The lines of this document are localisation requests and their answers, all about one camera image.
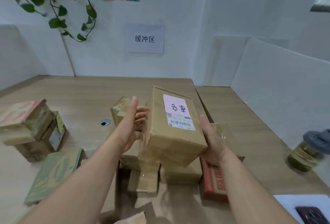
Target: table surface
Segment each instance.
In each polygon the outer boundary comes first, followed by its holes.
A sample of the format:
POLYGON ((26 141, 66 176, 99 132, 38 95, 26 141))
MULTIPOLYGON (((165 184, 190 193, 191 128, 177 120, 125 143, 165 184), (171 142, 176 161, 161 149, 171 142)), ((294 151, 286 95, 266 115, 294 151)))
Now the table surface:
MULTIPOLYGON (((144 105, 152 85, 192 97, 198 114, 204 109, 190 79, 127 77, 37 76, 0 91, 0 113, 13 103, 47 99, 59 111, 68 129, 63 151, 94 150, 105 140, 113 123, 110 108, 121 96, 137 96, 144 105)), ((313 173, 299 176, 284 163, 289 149, 230 89, 198 87, 200 97, 215 122, 228 124, 246 150, 244 161, 254 176, 273 194, 329 195, 329 188, 313 173)), ((23 201, 42 162, 28 163, 13 147, 0 145, 0 216, 9 224, 22 214, 23 201)), ((122 195, 122 218, 146 211, 148 223, 235 223, 228 205, 203 201, 197 186, 160 184, 155 198, 122 195)))

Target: pink label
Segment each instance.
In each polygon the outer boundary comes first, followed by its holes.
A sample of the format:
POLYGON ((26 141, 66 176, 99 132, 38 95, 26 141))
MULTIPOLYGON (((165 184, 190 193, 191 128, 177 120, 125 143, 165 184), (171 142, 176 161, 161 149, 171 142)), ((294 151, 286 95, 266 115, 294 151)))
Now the pink label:
POLYGON ((166 113, 190 117, 189 110, 184 99, 170 95, 164 95, 164 104, 166 113))

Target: yellow sticky note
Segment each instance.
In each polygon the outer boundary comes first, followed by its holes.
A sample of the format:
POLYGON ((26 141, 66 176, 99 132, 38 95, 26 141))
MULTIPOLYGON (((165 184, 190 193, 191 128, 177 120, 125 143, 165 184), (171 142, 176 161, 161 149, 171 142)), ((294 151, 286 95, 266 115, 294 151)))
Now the yellow sticky note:
POLYGON ((59 112, 56 114, 56 121, 57 121, 57 128, 58 128, 58 131, 60 133, 63 132, 63 126, 64 126, 64 123, 63 123, 63 120, 59 114, 59 112))

